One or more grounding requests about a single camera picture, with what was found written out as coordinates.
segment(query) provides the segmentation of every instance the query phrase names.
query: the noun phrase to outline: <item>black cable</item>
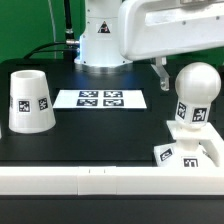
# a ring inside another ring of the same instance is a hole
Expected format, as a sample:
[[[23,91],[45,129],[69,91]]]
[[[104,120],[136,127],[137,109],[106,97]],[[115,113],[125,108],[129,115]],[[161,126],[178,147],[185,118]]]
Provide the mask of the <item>black cable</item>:
[[[24,59],[29,59],[34,54],[33,52],[36,53],[37,51],[39,51],[41,49],[44,49],[44,48],[47,48],[47,47],[51,47],[51,46],[55,46],[55,45],[66,45],[66,42],[53,42],[53,43],[48,43],[48,44],[41,45],[41,46],[33,49],[30,53],[26,54],[23,58]]]
[[[62,50],[44,50],[44,51],[32,51],[29,53],[29,57],[24,57],[24,59],[29,59],[32,55],[38,53],[50,53],[50,52],[66,52],[66,51],[74,51],[74,49],[62,49]]]
[[[65,10],[65,38],[74,39],[74,32],[72,29],[72,19],[71,19],[71,9],[70,9],[70,1],[64,0],[64,10]]]

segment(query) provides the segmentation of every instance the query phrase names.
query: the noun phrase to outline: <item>pawn base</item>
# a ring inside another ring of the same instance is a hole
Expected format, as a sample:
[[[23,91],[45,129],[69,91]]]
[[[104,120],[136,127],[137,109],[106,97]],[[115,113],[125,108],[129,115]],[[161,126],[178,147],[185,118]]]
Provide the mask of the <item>pawn base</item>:
[[[176,143],[156,146],[154,155],[159,167],[215,167],[215,164],[201,145],[198,146],[196,151],[177,149]]]

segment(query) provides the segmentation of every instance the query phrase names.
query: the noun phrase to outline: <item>sticker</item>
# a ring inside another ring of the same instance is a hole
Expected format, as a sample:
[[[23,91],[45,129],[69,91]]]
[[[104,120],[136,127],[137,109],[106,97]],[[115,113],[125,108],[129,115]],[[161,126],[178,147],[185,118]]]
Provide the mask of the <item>sticker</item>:
[[[184,167],[198,167],[198,160],[196,158],[183,158]]]
[[[60,90],[53,108],[146,109],[141,90]]]
[[[163,152],[160,155],[160,159],[163,162],[163,161],[165,161],[166,159],[168,159],[172,155],[173,155],[173,152],[172,152],[171,148],[169,148],[168,150],[166,150],[165,152]]]
[[[48,108],[47,98],[42,98],[38,100],[40,110],[45,110]]]
[[[114,100],[104,100],[103,105],[105,107],[123,107],[124,106],[124,100],[121,99],[114,99]]]
[[[28,100],[19,100],[19,112],[27,113],[30,112],[30,101]]]
[[[206,119],[207,108],[194,109],[192,122],[204,122]]]
[[[110,33],[110,30],[109,30],[109,28],[107,26],[106,21],[103,22],[103,24],[101,25],[98,33]]]
[[[117,97],[123,97],[122,91],[104,91],[104,97],[111,97],[111,98],[117,98]]]
[[[187,106],[184,105],[183,103],[179,102],[178,109],[177,109],[177,115],[184,120],[186,111],[187,111]]]
[[[95,107],[97,106],[97,102],[98,100],[89,100],[89,99],[83,99],[83,100],[78,100],[77,102],[77,106],[81,106],[81,107],[86,107],[86,106],[91,106],[91,107]]]
[[[79,97],[98,97],[98,91],[80,91]]]

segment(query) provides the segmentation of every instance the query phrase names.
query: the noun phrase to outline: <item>printed marker sheet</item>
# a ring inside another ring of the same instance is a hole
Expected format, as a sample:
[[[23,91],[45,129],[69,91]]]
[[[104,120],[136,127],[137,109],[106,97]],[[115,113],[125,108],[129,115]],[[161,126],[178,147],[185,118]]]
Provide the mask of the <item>printed marker sheet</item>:
[[[55,109],[146,109],[141,90],[60,90]]]

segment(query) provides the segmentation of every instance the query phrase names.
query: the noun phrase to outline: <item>white paper cup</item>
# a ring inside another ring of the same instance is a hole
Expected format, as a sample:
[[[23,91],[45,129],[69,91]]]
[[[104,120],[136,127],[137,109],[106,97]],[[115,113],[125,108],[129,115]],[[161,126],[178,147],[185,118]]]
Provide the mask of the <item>white paper cup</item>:
[[[45,73],[22,70],[11,74],[9,128],[38,133],[55,125]]]

